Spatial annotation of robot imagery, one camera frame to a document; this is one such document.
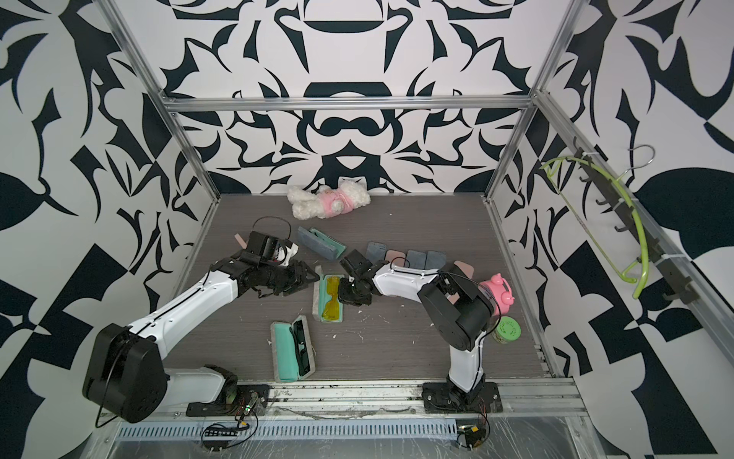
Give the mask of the teal case yellow glasses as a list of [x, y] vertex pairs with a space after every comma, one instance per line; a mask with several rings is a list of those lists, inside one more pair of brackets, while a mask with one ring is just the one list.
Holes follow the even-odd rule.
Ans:
[[321, 323], [342, 323], [343, 304], [338, 297], [338, 287], [343, 275], [324, 273], [320, 265], [315, 267], [318, 281], [313, 288], [312, 314]]

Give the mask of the grey case white glasses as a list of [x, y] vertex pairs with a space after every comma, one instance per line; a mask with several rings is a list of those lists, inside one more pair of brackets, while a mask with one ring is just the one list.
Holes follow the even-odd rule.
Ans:
[[365, 256], [371, 263], [384, 261], [386, 254], [387, 246], [385, 244], [374, 241], [368, 243]]

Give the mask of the pink case thin glasses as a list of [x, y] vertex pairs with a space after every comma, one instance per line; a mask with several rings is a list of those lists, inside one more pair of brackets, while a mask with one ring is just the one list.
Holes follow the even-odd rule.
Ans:
[[388, 250], [385, 254], [385, 260], [395, 266], [404, 267], [406, 254], [395, 250]]

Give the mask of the grey teal case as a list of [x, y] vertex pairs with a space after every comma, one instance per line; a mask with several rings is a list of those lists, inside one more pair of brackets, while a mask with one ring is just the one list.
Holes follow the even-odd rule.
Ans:
[[296, 235], [300, 245], [329, 261], [339, 260], [346, 251], [344, 244], [316, 228], [299, 227]]

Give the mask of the grey case black sunglasses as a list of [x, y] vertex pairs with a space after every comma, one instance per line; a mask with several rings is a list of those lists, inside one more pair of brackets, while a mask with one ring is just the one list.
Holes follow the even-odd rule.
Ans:
[[447, 256], [443, 252], [428, 251], [426, 253], [425, 268], [427, 270], [439, 270], [447, 263]]

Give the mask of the teal case black sunglasses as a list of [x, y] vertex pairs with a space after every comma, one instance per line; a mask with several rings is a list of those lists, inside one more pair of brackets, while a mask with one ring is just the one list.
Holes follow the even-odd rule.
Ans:
[[309, 379], [317, 364], [307, 317], [292, 322], [271, 324], [274, 379], [278, 383], [297, 383]]

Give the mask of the pink case purple glasses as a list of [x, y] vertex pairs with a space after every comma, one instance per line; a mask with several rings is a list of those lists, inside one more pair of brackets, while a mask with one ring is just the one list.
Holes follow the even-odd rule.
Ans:
[[475, 273], [475, 269], [474, 269], [473, 266], [467, 264], [466, 262], [462, 262], [462, 261], [459, 261], [459, 260], [456, 260], [454, 262], [454, 265], [461, 271], [461, 273], [465, 277], [467, 277], [469, 279], [473, 279], [473, 276], [474, 276], [474, 273]]

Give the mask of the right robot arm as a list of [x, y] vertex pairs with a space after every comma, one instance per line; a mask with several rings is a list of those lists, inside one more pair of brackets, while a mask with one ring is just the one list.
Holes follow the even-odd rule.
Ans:
[[449, 345], [448, 387], [465, 398], [479, 392], [485, 382], [484, 339], [490, 321], [500, 313], [489, 292], [454, 263], [420, 270], [371, 261], [357, 250], [339, 263], [346, 273], [338, 288], [342, 303], [369, 305], [374, 296], [420, 303]]

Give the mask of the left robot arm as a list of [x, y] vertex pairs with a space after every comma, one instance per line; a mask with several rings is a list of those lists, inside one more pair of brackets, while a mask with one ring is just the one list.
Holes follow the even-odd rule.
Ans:
[[83, 397], [128, 423], [175, 405], [231, 412], [241, 392], [236, 376], [216, 365], [167, 369], [164, 359], [197, 326], [248, 291], [290, 296], [319, 280], [296, 259], [288, 239], [254, 231], [246, 248], [222, 258], [183, 294], [128, 325], [110, 324], [97, 334]]

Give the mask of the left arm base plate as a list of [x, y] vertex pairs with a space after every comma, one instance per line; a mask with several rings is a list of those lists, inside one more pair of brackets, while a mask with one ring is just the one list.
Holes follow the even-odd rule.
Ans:
[[230, 384], [214, 402], [189, 404], [185, 415], [202, 418], [262, 414], [268, 405], [270, 391], [269, 384]]

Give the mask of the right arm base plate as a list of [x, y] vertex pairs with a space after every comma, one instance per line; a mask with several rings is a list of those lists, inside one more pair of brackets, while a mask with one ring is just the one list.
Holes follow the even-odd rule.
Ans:
[[481, 380], [470, 392], [452, 382], [425, 382], [422, 385], [424, 410], [428, 413], [502, 413], [504, 407], [495, 382]]

